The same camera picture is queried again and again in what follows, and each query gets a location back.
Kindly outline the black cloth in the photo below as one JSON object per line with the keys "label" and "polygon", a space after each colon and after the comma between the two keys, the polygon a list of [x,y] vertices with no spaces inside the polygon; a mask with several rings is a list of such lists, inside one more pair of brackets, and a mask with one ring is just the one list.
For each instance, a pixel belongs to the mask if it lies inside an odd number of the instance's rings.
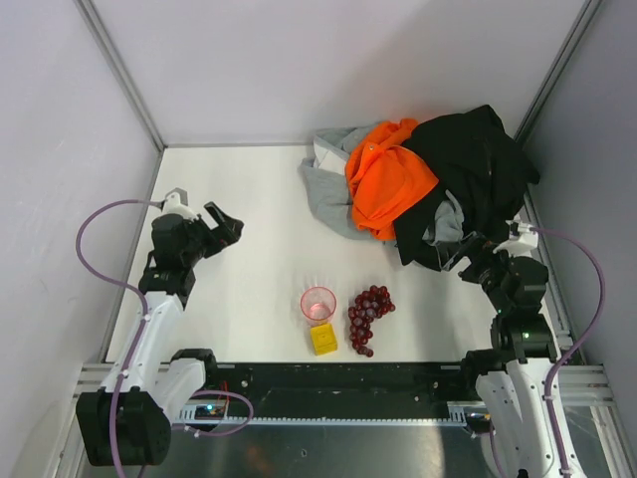
{"label": "black cloth", "polygon": [[507,135],[492,107],[418,124],[402,147],[415,153],[438,184],[394,222],[401,264],[439,271],[472,233],[496,244],[509,236],[529,185],[540,175]]}

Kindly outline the grey cloth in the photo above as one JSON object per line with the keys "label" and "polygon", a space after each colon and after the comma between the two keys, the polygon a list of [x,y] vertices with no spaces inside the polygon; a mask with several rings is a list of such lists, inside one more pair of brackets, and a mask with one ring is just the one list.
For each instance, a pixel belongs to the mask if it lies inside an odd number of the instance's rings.
{"label": "grey cloth", "polygon": [[[350,154],[375,128],[373,123],[322,129],[314,136],[314,155],[304,159],[300,165],[312,215],[347,239],[372,239],[369,232],[357,229],[352,221],[352,199],[344,168]],[[463,222],[464,213],[459,201],[452,193],[446,192],[441,204],[435,208],[434,219],[426,226],[422,239],[428,245],[458,242],[464,236]]]}

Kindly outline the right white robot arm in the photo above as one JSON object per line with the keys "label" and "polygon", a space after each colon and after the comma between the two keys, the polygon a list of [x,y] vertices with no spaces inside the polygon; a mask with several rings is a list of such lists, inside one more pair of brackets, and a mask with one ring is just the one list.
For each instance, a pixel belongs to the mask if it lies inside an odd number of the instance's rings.
{"label": "right white robot arm", "polygon": [[478,233],[460,243],[443,270],[462,259],[469,265],[460,278],[479,285],[496,312],[491,347],[468,352],[461,370],[490,414],[498,472],[504,477],[575,476],[570,441],[560,430],[557,345],[541,312],[546,267]]}

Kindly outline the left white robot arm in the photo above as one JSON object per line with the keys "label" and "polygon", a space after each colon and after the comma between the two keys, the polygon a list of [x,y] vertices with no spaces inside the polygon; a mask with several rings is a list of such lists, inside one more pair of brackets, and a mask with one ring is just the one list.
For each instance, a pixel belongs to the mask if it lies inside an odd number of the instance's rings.
{"label": "left white robot arm", "polygon": [[195,285],[195,265],[237,243],[244,224],[214,202],[204,208],[209,227],[176,192],[156,203],[152,248],[137,285],[125,284],[140,301],[136,324],[119,357],[95,391],[84,392],[76,417],[92,465],[159,465],[165,459],[172,427],[186,402],[210,381],[216,368],[209,350],[178,351],[167,373],[160,373],[169,333],[183,318]]}

